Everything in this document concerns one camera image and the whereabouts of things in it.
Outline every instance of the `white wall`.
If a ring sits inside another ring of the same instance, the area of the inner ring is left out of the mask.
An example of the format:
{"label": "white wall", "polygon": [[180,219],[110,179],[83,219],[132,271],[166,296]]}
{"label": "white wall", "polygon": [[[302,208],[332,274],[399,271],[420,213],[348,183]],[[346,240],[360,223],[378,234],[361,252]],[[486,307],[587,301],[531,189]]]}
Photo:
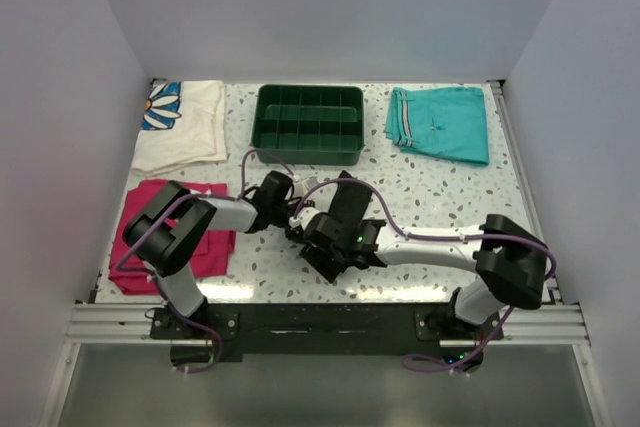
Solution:
{"label": "white wall", "polygon": [[564,296],[619,426],[640,421],[640,0],[554,0],[506,84]]}
{"label": "white wall", "polygon": [[95,280],[146,76],[106,0],[0,12],[0,425],[30,426]]}
{"label": "white wall", "polygon": [[155,76],[506,78],[550,0],[109,0]]}

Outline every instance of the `black mounting plate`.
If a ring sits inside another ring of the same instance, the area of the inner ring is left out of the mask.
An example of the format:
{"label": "black mounting plate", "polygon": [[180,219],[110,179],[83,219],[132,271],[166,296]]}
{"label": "black mounting plate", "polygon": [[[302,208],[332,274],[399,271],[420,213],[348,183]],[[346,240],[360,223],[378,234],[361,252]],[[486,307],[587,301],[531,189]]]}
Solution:
{"label": "black mounting plate", "polygon": [[[243,354],[443,355],[441,340],[486,337],[497,314],[475,331],[455,337],[436,332],[427,321],[445,303],[368,304],[210,304],[212,326],[225,342],[223,360]],[[150,337],[156,340],[203,339],[164,308],[155,309]],[[496,337],[502,338],[502,332]]]}

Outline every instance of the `green plastic tray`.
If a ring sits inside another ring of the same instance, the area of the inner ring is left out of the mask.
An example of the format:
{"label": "green plastic tray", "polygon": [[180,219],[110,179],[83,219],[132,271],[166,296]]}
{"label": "green plastic tray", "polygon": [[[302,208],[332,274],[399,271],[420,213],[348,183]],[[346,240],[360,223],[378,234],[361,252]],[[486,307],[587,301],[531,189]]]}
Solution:
{"label": "green plastic tray", "polygon": [[[362,90],[264,85],[251,143],[291,164],[355,165],[364,147]],[[274,162],[265,155],[258,158]]]}

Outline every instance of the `speckled table surface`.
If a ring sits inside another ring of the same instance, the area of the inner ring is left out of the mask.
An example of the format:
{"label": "speckled table surface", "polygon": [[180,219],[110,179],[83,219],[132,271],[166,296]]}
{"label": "speckled table surface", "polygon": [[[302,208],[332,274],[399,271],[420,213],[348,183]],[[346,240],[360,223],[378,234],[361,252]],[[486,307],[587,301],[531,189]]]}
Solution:
{"label": "speckled table surface", "polygon": [[[530,229],[523,197],[518,186],[507,139],[488,84],[465,84],[484,91],[487,110],[490,165],[478,167],[405,155],[385,138],[383,129],[390,92],[395,86],[430,89],[459,84],[356,85],[365,98],[365,148],[360,161],[346,168],[354,176],[374,184],[385,197],[397,220],[421,227],[457,227],[478,224],[488,213],[507,215]],[[229,192],[240,188],[240,160],[249,149],[256,97],[260,84],[226,86],[225,136],[229,160],[177,169],[158,177],[178,181],[221,183]],[[340,167],[295,165],[301,176],[318,180],[334,178]],[[273,168],[257,159],[247,169],[247,180],[259,183]],[[148,177],[131,173],[127,190]],[[333,188],[323,189],[315,200],[328,207]],[[380,206],[371,204],[368,215],[381,218]],[[297,257],[284,233],[275,228],[253,235],[238,234],[226,276],[199,281],[211,302],[442,302],[458,286],[470,283],[475,275],[456,269],[427,265],[402,265],[360,271],[350,268],[329,284],[305,261]],[[123,295],[108,280],[109,258],[103,260],[97,284],[96,302],[157,302],[155,296]]]}

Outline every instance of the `fabric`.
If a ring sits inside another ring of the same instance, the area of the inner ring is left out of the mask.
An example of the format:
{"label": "fabric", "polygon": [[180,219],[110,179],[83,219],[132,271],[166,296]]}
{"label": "fabric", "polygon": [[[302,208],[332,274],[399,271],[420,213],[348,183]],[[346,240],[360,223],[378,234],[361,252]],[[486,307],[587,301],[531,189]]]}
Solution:
{"label": "fabric", "polygon": [[484,94],[477,87],[391,93],[385,134],[402,152],[489,164]]}
{"label": "fabric", "polygon": [[[144,272],[120,272],[114,269],[114,265],[129,250],[127,244],[122,240],[124,228],[166,183],[167,181],[162,179],[143,180],[138,187],[127,193],[109,261],[109,280],[113,281],[123,294],[143,295],[157,293],[153,282],[148,281],[147,274]],[[210,189],[211,193],[214,194],[224,195],[227,193],[226,184],[194,184],[190,182],[182,182],[182,184],[199,192],[205,192]],[[227,273],[229,255],[235,247],[235,240],[235,232],[207,231],[191,257],[193,275],[196,278],[225,275]],[[144,264],[138,257],[133,255],[125,263],[125,267],[144,267]]]}
{"label": "fabric", "polygon": [[227,160],[224,109],[220,81],[154,83],[131,167],[157,174],[193,162]]}

